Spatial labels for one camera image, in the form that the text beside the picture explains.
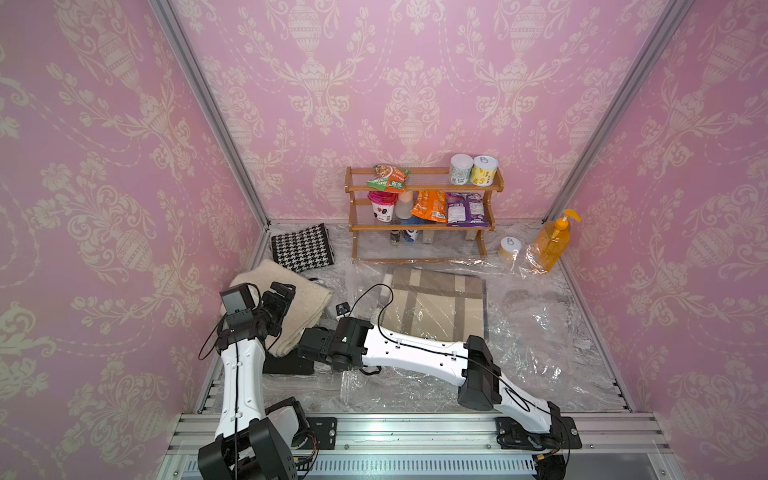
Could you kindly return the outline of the beige knitted scarf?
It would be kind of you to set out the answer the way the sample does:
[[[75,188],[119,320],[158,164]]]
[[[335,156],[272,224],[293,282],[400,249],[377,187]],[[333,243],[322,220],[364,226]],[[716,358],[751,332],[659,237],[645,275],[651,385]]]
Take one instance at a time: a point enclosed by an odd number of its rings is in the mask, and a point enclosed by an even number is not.
[[[298,345],[305,329],[317,325],[331,300],[332,292],[268,259],[263,260],[255,270],[237,275],[230,287],[252,283],[264,294],[273,282],[296,287],[295,297],[283,320],[280,339],[272,346],[275,337],[268,337],[269,353],[280,358],[288,355]]]

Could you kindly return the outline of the black white houndstooth scarf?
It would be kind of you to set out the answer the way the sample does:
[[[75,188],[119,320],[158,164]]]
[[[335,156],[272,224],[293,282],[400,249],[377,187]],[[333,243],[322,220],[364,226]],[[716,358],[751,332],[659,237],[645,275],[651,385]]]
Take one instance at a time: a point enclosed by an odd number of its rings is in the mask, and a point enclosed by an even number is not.
[[[325,224],[271,238],[272,260],[278,265],[301,273],[335,264],[335,254]]]

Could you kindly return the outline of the beige brown plaid scarf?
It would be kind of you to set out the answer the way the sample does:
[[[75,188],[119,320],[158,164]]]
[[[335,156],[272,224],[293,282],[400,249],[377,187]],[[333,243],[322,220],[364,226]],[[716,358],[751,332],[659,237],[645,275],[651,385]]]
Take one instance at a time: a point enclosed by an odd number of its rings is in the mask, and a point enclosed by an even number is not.
[[[487,287],[476,275],[398,266],[374,291],[389,330],[440,341],[487,336]]]

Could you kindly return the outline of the clear plastic vacuum bag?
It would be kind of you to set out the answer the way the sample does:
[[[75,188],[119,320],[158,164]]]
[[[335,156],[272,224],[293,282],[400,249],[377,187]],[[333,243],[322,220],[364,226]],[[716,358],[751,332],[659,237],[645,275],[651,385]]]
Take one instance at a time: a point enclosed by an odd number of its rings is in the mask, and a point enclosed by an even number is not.
[[[487,254],[461,232],[441,231],[432,243],[393,243],[386,232],[353,235],[329,226],[335,262],[307,272],[348,302],[359,318],[384,328],[432,340],[482,337],[502,372],[520,391],[559,405],[566,412],[613,412],[626,406],[592,335],[584,313],[560,268],[536,274],[524,256],[502,259],[500,243],[512,237],[532,242],[539,226],[520,222],[485,237]],[[405,314],[412,289],[397,290],[394,276],[423,270],[479,280],[484,304],[477,314],[459,313],[452,300],[418,303]],[[387,367],[374,375],[334,372],[316,365],[310,375],[268,375],[265,398],[297,398],[312,413],[442,413],[458,409],[457,390],[437,378]]]

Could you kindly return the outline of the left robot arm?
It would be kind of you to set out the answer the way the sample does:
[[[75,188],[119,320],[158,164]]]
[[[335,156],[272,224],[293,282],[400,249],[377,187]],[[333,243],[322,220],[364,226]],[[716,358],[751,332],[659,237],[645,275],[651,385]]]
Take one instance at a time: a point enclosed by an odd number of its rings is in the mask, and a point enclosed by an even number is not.
[[[265,292],[246,282],[220,293],[225,313],[214,350],[224,368],[223,407],[214,440],[198,451],[204,479],[299,477],[291,446],[307,431],[306,417],[293,397],[267,408],[262,382],[265,342],[280,336],[295,293],[280,282]]]

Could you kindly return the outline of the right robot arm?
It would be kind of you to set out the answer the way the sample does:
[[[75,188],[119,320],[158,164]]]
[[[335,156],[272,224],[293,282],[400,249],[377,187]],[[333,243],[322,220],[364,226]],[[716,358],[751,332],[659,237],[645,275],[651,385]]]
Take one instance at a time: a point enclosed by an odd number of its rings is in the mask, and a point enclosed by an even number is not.
[[[344,317],[334,331],[305,330],[297,351],[301,358],[337,372],[392,367],[443,380],[457,388],[460,406],[500,414],[496,438],[505,449],[544,452],[582,446],[574,420],[564,417],[556,404],[515,386],[476,335],[458,342],[433,341]]]

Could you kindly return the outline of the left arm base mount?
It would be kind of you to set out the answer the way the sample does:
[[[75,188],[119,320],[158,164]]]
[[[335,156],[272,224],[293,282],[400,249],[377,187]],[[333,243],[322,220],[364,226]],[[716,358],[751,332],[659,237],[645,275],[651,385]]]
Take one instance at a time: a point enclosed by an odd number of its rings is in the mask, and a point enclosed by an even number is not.
[[[337,417],[308,416],[295,397],[268,406],[265,413],[293,449],[334,450],[336,447]]]

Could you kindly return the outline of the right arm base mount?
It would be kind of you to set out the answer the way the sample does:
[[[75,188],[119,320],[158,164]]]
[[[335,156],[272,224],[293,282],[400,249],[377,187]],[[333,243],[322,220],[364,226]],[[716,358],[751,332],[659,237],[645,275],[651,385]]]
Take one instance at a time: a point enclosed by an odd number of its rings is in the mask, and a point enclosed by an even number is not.
[[[495,426],[497,443],[503,449],[544,452],[583,447],[572,417],[556,417],[548,433],[529,432],[508,417],[496,418]]]

